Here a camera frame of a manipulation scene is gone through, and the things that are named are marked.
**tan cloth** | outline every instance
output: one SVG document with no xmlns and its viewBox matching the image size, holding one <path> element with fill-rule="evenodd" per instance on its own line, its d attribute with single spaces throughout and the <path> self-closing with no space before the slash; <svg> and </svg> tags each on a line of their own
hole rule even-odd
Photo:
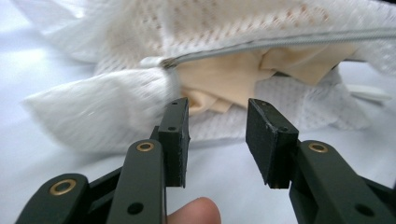
<svg viewBox="0 0 396 224">
<path fill-rule="evenodd" d="M 315 85 L 354 51 L 350 44 L 254 50 L 183 63 L 177 72 L 192 115 L 224 113 L 232 104 L 247 107 L 256 82 L 277 71 Z"/>
</svg>

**white table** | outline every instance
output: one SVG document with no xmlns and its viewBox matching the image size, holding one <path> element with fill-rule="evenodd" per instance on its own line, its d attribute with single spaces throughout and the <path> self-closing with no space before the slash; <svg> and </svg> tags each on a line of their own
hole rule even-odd
<svg viewBox="0 0 396 224">
<path fill-rule="evenodd" d="M 15 222 L 47 180 L 79 173 L 90 181 L 122 166 L 125 155 L 87 155 L 56 143 L 23 109 L 29 94 L 90 77 L 93 64 L 69 59 L 46 42 L 8 1 L 0 3 L 0 223 Z M 396 77 L 364 63 L 342 63 L 345 83 L 380 87 L 396 97 Z M 362 176 L 393 187 L 396 179 L 396 100 L 360 101 L 373 122 L 363 131 L 327 127 L 300 139 L 327 142 Z M 168 189 L 168 212 L 201 196 L 215 201 L 223 223 L 296 223 L 288 190 L 264 186 L 243 140 L 191 144 L 185 189 Z"/>
</svg>

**fingertip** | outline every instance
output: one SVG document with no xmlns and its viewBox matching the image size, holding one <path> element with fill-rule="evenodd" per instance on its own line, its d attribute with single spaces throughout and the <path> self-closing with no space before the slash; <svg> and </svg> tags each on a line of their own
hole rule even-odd
<svg viewBox="0 0 396 224">
<path fill-rule="evenodd" d="M 198 198 L 168 217 L 169 224 L 220 224 L 220 212 L 216 204 L 206 198 Z"/>
</svg>

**white mesh fabric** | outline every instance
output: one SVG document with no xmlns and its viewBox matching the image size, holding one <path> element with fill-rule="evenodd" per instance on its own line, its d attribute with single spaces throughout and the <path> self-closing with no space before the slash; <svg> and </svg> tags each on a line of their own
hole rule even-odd
<svg viewBox="0 0 396 224">
<path fill-rule="evenodd" d="M 30 96 L 25 103 L 71 148 L 124 152 L 159 125 L 166 103 L 178 96 L 173 83 L 159 68 L 125 70 L 68 83 Z"/>
<path fill-rule="evenodd" d="M 14 1 L 52 43 L 77 59 L 98 62 L 95 73 L 102 76 L 27 100 L 47 130 L 82 151 L 125 151 L 131 142 L 147 136 L 164 105 L 177 97 L 174 74 L 130 70 L 145 57 L 385 32 L 390 39 L 354 42 L 359 49 L 356 55 L 396 75 L 396 9 L 376 1 Z M 308 87 L 274 77 L 258 83 L 256 91 L 258 98 L 275 105 L 303 130 L 327 124 L 343 129 L 366 126 L 366 118 L 339 82 L 337 75 L 331 75 L 317 87 Z M 205 112 L 191 118 L 191 136 L 193 140 L 241 137 L 245 120 L 246 111 L 237 106 L 224 115 Z"/>
<path fill-rule="evenodd" d="M 136 66 L 148 56 L 171 58 L 257 40 L 313 34 L 347 37 L 350 33 L 389 28 L 394 32 L 396 28 L 394 17 L 390 16 L 394 15 L 394 7 L 364 0 L 247 0 L 243 4 L 239 0 L 150 0 L 127 1 L 123 7 L 107 33 L 106 56 L 99 62 L 96 74 L 111 71 L 102 65 L 110 58 L 113 67 L 120 68 Z M 378 47 L 356 44 L 368 50 Z M 391 51 L 381 53 L 395 56 Z M 371 54 L 364 54 L 363 58 L 376 63 L 377 68 L 384 66 Z"/>
</svg>

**crumpled fabric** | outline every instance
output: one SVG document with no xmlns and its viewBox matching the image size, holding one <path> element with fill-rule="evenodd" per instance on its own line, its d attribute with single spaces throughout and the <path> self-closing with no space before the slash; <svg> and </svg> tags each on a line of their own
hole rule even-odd
<svg viewBox="0 0 396 224">
<path fill-rule="evenodd" d="M 73 58 L 97 63 L 97 77 L 55 87 L 26 101 L 49 133 L 79 151 L 126 151 L 128 144 L 149 137 L 147 131 L 158 122 L 164 106 L 180 96 L 174 69 L 138 69 L 146 57 L 177 58 L 231 47 L 248 49 L 257 43 L 293 46 L 322 43 L 323 39 L 354 40 L 351 43 L 357 49 L 356 57 L 383 74 L 396 75 L 396 9 L 378 1 L 13 1 L 51 43 Z M 329 124 L 343 129 L 364 127 L 364 116 L 351 119 L 350 115 L 361 111 L 351 103 L 346 91 L 339 91 L 344 89 L 343 84 L 326 82 L 326 78 L 338 77 L 327 75 L 316 87 L 292 78 L 279 82 L 280 77 L 271 77 L 258 82 L 256 91 L 261 90 L 262 83 L 268 91 L 286 88 L 270 103 L 283 108 L 282 113 L 295 114 L 288 117 L 297 128 Z M 162 91 L 146 88 L 153 79 Z M 282 87 L 283 82 L 289 85 Z M 299 88 L 312 94 L 294 94 Z M 329 100 L 332 104 L 323 104 Z M 243 108 L 232 105 L 223 115 L 206 111 L 191 117 L 191 140 L 239 136 L 233 132 L 242 130 L 244 124 L 233 121 L 244 116 L 237 112 L 240 110 Z M 203 120 L 209 122 L 218 116 L 222 116 L 218 126 L 202 126 Z"/>
<path fill-rule="evenodd" d="M 177 73 L 192 115 L 208 109 L 225 113 L 231 105 L 248 108 L 257 81 L 281 72 L 317 85 L 355 51 L 346 43 L 260 49 L 182 63 Z"/>
</svg>

